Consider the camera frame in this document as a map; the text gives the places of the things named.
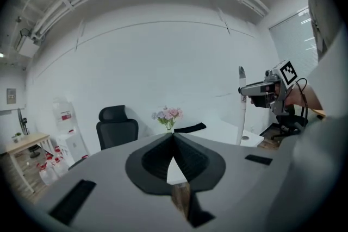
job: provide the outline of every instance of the wooden floor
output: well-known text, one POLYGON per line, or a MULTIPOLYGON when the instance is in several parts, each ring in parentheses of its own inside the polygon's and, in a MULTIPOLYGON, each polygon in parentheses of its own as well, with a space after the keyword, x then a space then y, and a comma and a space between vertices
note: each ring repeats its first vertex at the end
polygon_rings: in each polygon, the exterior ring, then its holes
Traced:
MULTIPOLYGON (((265 140, 261 142, 258 147, 277 150, 281 142, 281 139, 279 141, 270 140, 271 136, 276 134, 279 134, 279 130, 271 127, 263 135, 263 137, 265 137, 265 140)), ((20 178, 12 164, 9 155, 2 155, 0 158, 2 169, 5 173, 5 176, 11 189, 32 203, 36 203, 36 201, 39 200, 39 198, 47 189, 47 186, 42 182, 39 176, 39 171, 36 168, 36 165, 38 163, 43 164, 45 162, 45 156, 42 150, 39 149, 38 152, 40 152, 40 156, 34 159, 31 159, 29 157, 28 150, 16 154, 18 164, 23 170, 25 178, 27 179, 31 187, 34 189, 34 193, 31 193, 24 185, 22 179, 20 178)), ((173 188, 172 200, 184 216, 186 216, 188 212, 187 198, 189 197, 189 192, 190 191, 188 183, 179 184, 173 188)))

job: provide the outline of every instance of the cable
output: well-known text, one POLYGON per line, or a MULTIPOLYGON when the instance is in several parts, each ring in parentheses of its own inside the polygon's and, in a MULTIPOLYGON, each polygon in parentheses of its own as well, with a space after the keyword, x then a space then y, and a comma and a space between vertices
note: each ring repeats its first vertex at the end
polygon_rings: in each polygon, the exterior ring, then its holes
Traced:
POLYGON ((307 103, 307 99, 306 99, 306 96, 305 96, 305 94, 303 94, 303 91, 304 91, 304 89, 306 88, 306 86, 307 86, 307 80, 306 80, 306 78, 300 78, 299 80, 297 80, 296 81, 296 85, 299 87, 299 89, 300 89, 300 93, 301 93, 301 96, 302 96, 302 99, 303 99, 303 102, 304 102, 304 107, 305 107, 305 109, 306 109, 306 114, 305 114, 305 121, 304 121, 304 124, 303 124, 303 127, 305 127, 306 125, 307 125, 307 117, 308 117, 308 103, 307 103), (301 87, 300 87, 300 85, 299 85, 299 81, 300 80, 305 80, 306 81, 306 83, 305 83, 305 85, 304 85, 304 87, 301 89, 301 87))

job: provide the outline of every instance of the office chair headrest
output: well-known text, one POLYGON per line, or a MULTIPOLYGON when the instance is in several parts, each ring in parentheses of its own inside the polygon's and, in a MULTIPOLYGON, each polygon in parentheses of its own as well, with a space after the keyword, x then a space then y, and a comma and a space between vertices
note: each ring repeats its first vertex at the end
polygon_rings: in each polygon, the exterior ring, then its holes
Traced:
POLYGON ((101 122, 125 122, 128 120, 125 113, 125 105, 110 106, 103 108, 99 113, 99 121, 101 122))

